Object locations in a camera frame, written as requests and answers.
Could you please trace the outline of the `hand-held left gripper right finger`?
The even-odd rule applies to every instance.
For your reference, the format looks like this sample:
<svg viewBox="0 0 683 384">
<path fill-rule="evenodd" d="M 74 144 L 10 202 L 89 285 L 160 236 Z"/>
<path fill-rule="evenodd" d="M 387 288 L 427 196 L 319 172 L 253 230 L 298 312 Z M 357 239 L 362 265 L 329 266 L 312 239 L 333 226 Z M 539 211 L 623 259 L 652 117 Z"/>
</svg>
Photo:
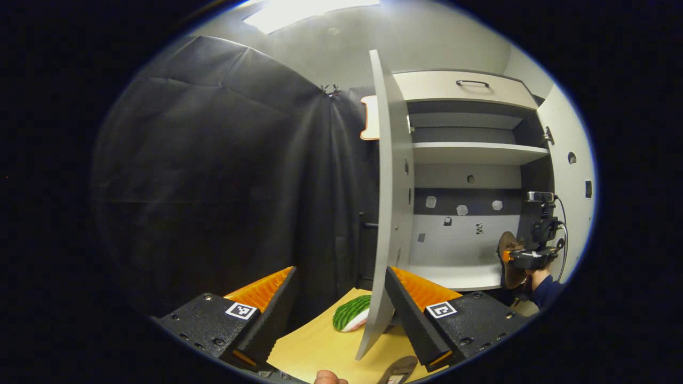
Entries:
<svg viewBox="0 0 683 384">
<path fill-rule="evenodd" d="M 475 357 L 530 319 L 485 292 L 461 294 L 394 266 L 386 267 L 385 290 L 427 372 Z"/>
</svg>

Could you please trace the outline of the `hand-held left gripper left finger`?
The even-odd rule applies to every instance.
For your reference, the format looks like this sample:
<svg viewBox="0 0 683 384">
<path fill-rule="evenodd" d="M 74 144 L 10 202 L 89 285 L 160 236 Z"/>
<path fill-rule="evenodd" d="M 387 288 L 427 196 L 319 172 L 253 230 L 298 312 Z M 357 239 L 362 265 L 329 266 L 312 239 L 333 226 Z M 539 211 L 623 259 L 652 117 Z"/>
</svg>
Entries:
<svg viewBox="0 0 683 384">
<path fill-rule="evenodd" d="M 284 335 L 299 290 L 290 266 L 221 296 L 202 293 L 154 320 L 199 352 L 254 374 L 273 372 L 268 358 Z"/>
</svg>

